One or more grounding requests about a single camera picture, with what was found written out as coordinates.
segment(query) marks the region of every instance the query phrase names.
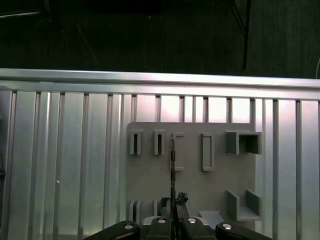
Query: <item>dark background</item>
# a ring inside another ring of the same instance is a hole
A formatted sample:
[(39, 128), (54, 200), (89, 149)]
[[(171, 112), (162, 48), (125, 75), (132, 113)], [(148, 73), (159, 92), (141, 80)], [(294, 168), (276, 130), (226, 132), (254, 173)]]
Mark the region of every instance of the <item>dark background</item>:
[[(39, 8), (1, 2), (3, 13)], [(244, 39), (223, 0), (90, 2), (55, 1), (63, 32), (42, 15), (0, 18), (0, 68), (315, 78), (320, 0), (252, 0), (245, 71)], [(246, 0), (236, 3), (244, 19)]]

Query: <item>metal screw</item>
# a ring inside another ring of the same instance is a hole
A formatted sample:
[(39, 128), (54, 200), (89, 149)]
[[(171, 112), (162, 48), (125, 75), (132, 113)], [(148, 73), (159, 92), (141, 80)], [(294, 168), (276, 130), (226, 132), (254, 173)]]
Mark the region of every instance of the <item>metal screw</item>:
[(224, 227), (226, 230), (232, 229), (232, 226), (230, 224), (223, 224), (222, 227)]
[(191, 224), (195, 224), (197, 222), (197, 220), (195, 220), (194, 218), (189, 218), (188, 222)]
[(134, 226), (132, 226), (131, 224), (125, 225), (124, 228), (125, 229), (132, 229)]

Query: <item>horizontal metal beam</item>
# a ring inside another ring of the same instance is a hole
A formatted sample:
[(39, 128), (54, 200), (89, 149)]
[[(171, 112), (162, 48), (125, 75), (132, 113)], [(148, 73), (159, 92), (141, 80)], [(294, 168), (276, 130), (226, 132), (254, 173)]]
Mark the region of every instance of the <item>horizontal metal beam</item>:
[(0, 19), (33, 16), (33, 15), (38, 15), (38, 14), (40, 14), (39, 11), (17, 12), (17, 13), (10, 13), (10, 14), (6, 14), (6, 15), (0, 15)]
[(320, 91), (313, 89), (253, 88), (244, 86), (84, 84), (61, 82), (1, 81), (0, 91), (106, 93), (132, 95), (206, 96), (224, 98), (263, 98), (288, 100), (320, 100)]
[(249, 76), (197, 75), (172, 73), (112, 72), (112, 71), (75, 71), (42, 69), (0, 68), (0, 81), (63, 82), (63, 83), (109, 83), (109, 84), (152, 84), (193, 86), (228, 86), (253, 88), (304, 89), (320, 88), (316, 79), (271, 78)]

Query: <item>gray plastic board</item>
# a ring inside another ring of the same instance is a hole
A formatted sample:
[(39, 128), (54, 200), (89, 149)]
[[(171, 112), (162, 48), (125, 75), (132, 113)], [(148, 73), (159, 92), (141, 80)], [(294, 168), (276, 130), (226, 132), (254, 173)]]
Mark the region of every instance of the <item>gray plastic board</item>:
[[(255, 155), (226, 153), (226, 131), (254, 132), (254, 126), (163, 122), (132, 122), (128, 125), (127, 202), (129, 206), (132, 200), (141, 201), (140, 221), (154, 215), (153, 200), (170, 196), (169, 155), (173, 135), (177, 136), (175, 190), (176, 194), (187, 193), (186, 206), (190, 216), (199, 216), (200, 211), (218, 211), (224, 220), (231, 220), (226, 213), (225, 190), (237, 194), (240, 205), (245, 206), (246, 190), (255, 190)], [(163, 133), (162, 138), (155, 137), (158, 133)], [(208, 156), (203, 156), (203, 136), (208, 135), (213, 137), (213, 170), (204, 170), (203, 167), (203, 157), (208, 160)], [(160, 141), (161, 149), (156, 149), (157, 141)], [(254, 225), (253, 222), (242, 224), (251, 229)]]

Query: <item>wire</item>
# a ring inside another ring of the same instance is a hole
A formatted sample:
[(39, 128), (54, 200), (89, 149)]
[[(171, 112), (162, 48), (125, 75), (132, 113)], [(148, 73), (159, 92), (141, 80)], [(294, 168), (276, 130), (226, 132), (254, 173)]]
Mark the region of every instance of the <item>wire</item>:
[(76, 28), (78, 29), (78, 31), (79, 31), (79, 33), (80, 33), (80, 35), (81, 35), (81, 37), (82, 37), (82, 39), (83, 39), (83, 41), (84, 41), (85, 45), (88, 47), (88, 49), (89, 49), (89, 51), (90, 51), (90, 53), (91, 53), (91, 55), (92, 55), (92, 57), (93, 57), (93, 59), (94, 59), (95, 63), (96, 63), (97, 65), (99, 65), (99, 64), (98, 64), (98, 61), (97, 61), (97, 58), (96, 58), (96, 56), (95, 56), (95, 54), (94, 54), (94, 51), (92, 51), (92, 49), (91, 49), (91, 47), (90, 47), (89, 43), (87, 42), (87, 39), (86, 39), (86, 38), (85, 38), (85, 36), (82, 34), (81, 29), (80, 29), (80, 27), (79, 27), (79, 25), (78, 25), (78, 24), (76, 25)]
[(320, 57), (319, 57), (318, 65), (316, 66), (316, 70), (315, 70), (315, 79), (318, 79), (319, 65), (320, 65)]

